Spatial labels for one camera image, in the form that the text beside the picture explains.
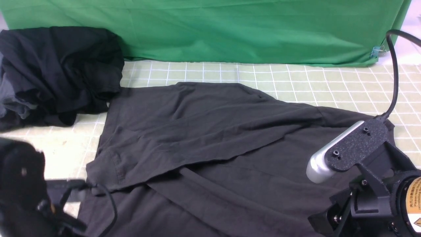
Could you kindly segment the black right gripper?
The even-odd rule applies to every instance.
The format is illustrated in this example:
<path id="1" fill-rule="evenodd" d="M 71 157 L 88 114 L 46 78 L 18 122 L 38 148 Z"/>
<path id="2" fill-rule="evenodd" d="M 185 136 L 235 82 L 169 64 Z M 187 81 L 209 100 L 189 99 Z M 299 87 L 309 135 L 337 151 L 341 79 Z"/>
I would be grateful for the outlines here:
<path id="1" fill-rule="evenodd" d="M 366 160 L 349 189 L 308 217 L 311 227 L 325 237 L 419 237 L 420 170 L 389 142 Z"/>

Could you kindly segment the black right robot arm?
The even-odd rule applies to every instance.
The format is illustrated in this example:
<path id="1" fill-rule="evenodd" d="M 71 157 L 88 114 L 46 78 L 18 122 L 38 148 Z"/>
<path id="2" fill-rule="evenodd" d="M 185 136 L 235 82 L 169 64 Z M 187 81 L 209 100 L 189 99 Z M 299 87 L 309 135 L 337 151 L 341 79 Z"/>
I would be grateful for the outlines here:
<path id="1" fill-rule="evenodd" d="M 331 196 L 331 206 L 310 215 L 325 237 L 419 237 L 420 170 L 408 156 L 384 142 L 355 163 L 361 175 Z"/>

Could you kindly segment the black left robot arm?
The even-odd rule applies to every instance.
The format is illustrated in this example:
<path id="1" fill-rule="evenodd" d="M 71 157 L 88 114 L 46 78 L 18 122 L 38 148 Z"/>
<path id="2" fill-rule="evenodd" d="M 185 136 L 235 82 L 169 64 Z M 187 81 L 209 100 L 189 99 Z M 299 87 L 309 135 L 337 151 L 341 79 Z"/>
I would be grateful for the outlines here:
<path id="1" fill-rule="evenodd" d="M 66 213 L 88 188 L 82 179 L 44 177 L 45 156 L 31 144 L 1 138 L 1 236 L 81 237 L 87 225 Z"/>

